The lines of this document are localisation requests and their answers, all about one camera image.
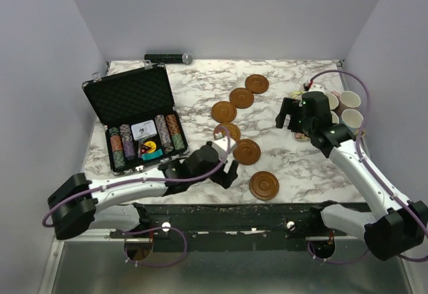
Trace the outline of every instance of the white panel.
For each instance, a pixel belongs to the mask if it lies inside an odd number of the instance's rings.
[[[80,170],[105,69],[72,0],[0,0],[0,292],[37,293],[53,232],[46,199]]]
[[[345,69],[372,94],[367,141],[375,164],[412,200],[428,204],[428,0],[380,0]],[[349,79],[352,89],[361,92]],[[428,241],[411,256],[428,253]],[[410,263],[428,288],[428,265]]]
[[[74,0],[111,60],[343,59],[378,0]]]

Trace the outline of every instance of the microphone head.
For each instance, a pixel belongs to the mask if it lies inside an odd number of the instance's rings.
[[[184,53],[183,54],[183,63],[190,65],[193,61],[193,56],[191,53]]]

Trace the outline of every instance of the robotic arm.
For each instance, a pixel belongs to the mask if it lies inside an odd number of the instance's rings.
[[[334,202],[317,206],[322,224],[354,236],[367,244],[380,260],[398,255],[423,242],[424,234],[409,213],[391,198],[358,157],[354,134],[344,124],[333,124],[328,98],[322,92],[307,92],[302,101],[284,98],[276,127],[283,128],[286,116],[291,116],[288,129],[303,132],[312,145],[331,159],[349,177],[364,199],[371,213],[356,212]],[[394,187],[380,170],[362,153],[371,168],[394,191],[426,226],[428,208],[411,200]]]
[[[236,145],[232,139],[230,144],[232,149]],[[131,231],[140,224],[140,215],[132,204],[124,203],[184,192],[190,185],[206,179],[193,178],[212,172],[226,153],[227,138],[220,138],[208,142],[182,162],[176,159],[131,177],[87,180],[82,173],[71,176],[47,200],[56,238],[70,239],[88,229]],[[223,164],[209,179],[227,189],[237,178],[237,166],[234,160],[226,173]]]

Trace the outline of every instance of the stack of poker chips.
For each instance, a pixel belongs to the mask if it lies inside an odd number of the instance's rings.
[[[157,115],[154,117],[154,122],[158,128],[158,133],[160,136],[160,142],[162,147],[165,149],[165,152],[172,152],[174,150],[173,143],[169,138],[167,123],[165,122],[165,117],[163,115]]]
[[[127,160],[135,159],[134,142],[132,142],[131,127],[129,125],[121,125],[120,136],[122,137],[123,150]]]
[[[108,130],[108,133],[110,135],[110,143],[112,144],[114,168],[122,170],[125,167],[125,156],[123,155],[120,131],[117,127],[112,127]]]
[[[183,142],[183,137],[181,137],[180,127],[175,115],[167,116],[167,124],[173,139],[175,150],[185,149],[185,143]]]

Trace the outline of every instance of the case lid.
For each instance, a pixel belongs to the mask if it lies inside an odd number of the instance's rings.
[[[175,105],[162,63],[90,80],[82,84],[82,89],[104,125]]]

